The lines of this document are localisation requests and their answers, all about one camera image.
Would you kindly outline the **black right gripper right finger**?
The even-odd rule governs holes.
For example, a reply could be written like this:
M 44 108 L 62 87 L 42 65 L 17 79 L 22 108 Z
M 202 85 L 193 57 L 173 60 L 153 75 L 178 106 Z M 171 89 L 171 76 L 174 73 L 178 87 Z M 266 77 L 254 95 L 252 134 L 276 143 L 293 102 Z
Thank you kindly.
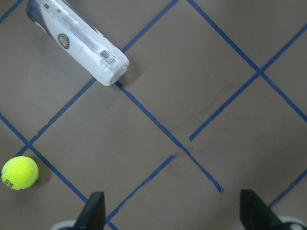
M 240 191 L 240 221 L 246 230 L 282 230 L 282 221 L 251 189 Z

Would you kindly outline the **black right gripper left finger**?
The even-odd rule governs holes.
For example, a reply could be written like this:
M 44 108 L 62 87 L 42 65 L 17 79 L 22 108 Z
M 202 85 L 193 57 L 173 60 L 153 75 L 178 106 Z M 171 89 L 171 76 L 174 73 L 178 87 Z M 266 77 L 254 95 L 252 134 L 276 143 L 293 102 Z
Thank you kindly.
M 93 192 L 81 211 L 74 230 L 103 230 L 106 224 L 104 192 Z

